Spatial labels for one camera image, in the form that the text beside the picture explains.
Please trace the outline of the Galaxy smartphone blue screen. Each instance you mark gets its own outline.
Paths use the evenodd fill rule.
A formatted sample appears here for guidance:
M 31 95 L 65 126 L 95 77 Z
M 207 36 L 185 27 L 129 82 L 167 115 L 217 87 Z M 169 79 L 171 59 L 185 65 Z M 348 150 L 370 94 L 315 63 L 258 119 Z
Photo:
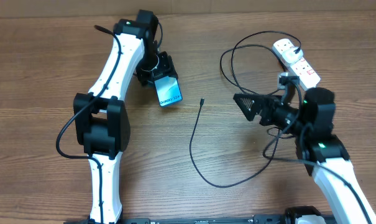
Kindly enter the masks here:
M 161 107 L 170 106 L 183 99 L 178 80 L 174 77 L 163 77 L 155 80 L 155 88 Z

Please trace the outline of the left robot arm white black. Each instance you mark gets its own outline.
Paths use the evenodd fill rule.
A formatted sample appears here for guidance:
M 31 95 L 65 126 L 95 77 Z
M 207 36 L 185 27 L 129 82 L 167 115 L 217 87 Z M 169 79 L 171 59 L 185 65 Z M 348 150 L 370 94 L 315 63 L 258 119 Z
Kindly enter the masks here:
M 120 223 L 120 169 L 131 126 L 125 97 L 133 77 L 155 88 L 159 105 L 166 107 L 183 99 L 172 58 L 159 51 L 155 34 L 161 25 L 152 11 L 140 10 L 136 19 L 121 19 L 113 30 L 108 60 L 87 94 L 73 101 L 76 136 L 89 161 L 93 204 L 85 223 Z

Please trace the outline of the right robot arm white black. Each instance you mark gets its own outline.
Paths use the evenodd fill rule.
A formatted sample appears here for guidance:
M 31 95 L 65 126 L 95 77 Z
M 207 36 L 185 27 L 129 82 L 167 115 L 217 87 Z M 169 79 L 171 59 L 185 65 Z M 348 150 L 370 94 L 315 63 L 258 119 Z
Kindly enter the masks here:
M 234 101 L 245 117 L 260 116 L 260 125 L 275 126 L 295 138 L 295 163 L 304 164 L 331 207 L 337 223 L 376 223 L 376 214 L 356 179 L 350 155 L 333 134 L 336 110 L 334 93 L 325 88 L 310 88 L 299 97 L 298 108 L 281 96 L 236 94 Z

